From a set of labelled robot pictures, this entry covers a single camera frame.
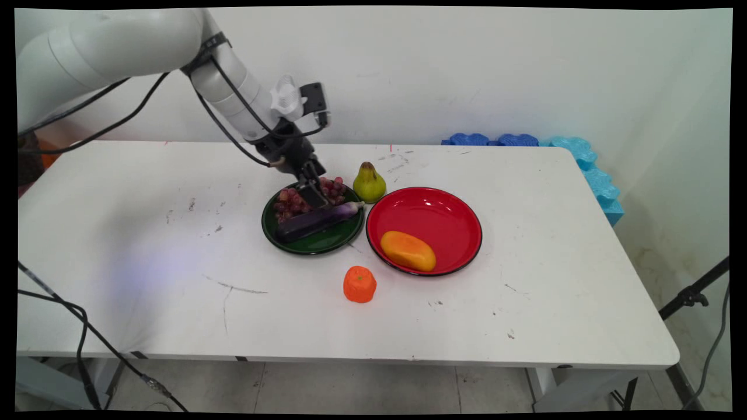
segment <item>white table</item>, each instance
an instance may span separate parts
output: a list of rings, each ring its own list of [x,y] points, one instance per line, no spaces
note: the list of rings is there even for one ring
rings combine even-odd
[[[291,255],[260,226],[291,176],[230,143],[101,141],[63,155],[19,200],[19,259],[129,356],[527,367],[537,411],[569,410],[678,361],[568,151],[315,148],[348,185],[371,161],[389,191],[429,186],[462,198],[482,224],[480,253],[426,279],[387,266],[363,230],[335,252]],[[376,277],[370,303],[342,293],[352,265]],[[20,271],[18,281],[41,293]],[[76,318],[18,300],[18,356],[75,353]],[[84,355],[112,357],[95,337]],[[550,369],[560,365],[574,374],[556,387]]]

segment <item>pear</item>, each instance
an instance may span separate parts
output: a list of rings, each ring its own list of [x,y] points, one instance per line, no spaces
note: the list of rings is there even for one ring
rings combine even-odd
[[[375,203],[386,193],[386,182],[370,162],[363,162],[353,181],[353,191],[366,203]]]

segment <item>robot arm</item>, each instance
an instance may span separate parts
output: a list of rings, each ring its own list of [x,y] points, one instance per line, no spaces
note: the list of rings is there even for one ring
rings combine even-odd
[[[278,170],[296,176],[309,205],[327,205],[319,182],[325,170],[293,123],[314,112],[326,125],[321,84],[299,89],[286,75],[266,90],[229,43],[216,42],[222,39],[205,8],[100,14],[42,34],[16,60],[18,130],[65,102],[124,78],[182,69],[195,90],[245,140]],[[214,63],[272,133],[251,115]]]

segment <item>purple eggplant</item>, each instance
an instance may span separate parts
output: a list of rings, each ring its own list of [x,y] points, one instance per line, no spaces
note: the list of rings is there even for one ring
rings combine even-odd
[[[278,225],[275,237],[287,244],[350,219],[363,208],[365,202],[348,202],[328,209],[315,209],[309,213],[299,214]]]

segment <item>blue foam block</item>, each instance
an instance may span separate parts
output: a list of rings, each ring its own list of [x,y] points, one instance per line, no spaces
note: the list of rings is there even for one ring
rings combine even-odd
[[[473,133],[466,135],[464,133],[456,133],[451,136],[449,140],[441,140],[442,146],[487,146],[489,138],[479,133]]]
[[[489,141],[490,146],[528,146],[537,147],[539,142],[533,136],[522,134],[522,135],[510,135],[505,134],[495,139],[495,141]]]
[[[581,172],[603,209],[611,206],[617,200],[620,190],[615,185],[612,185],[612,177],[608,173],[600,170],[596,165],[592,165],[591,169],[582,170]]]
[[[581,170],[591,169],[597,160],[597,154],[592,150],[592,145],[580,137],[553,137],[550,139],[550,147],[570,150]]]
[[[625,211],[622,209],[622,206],[620,206],[618,200],[613,201],[613,203],[607,207],[603,207],[602,210],[604,210],[604,215],[607,216],[607,220],[612,226],[615,226],[615,224],[622,218],[622,215],[625,214]]]

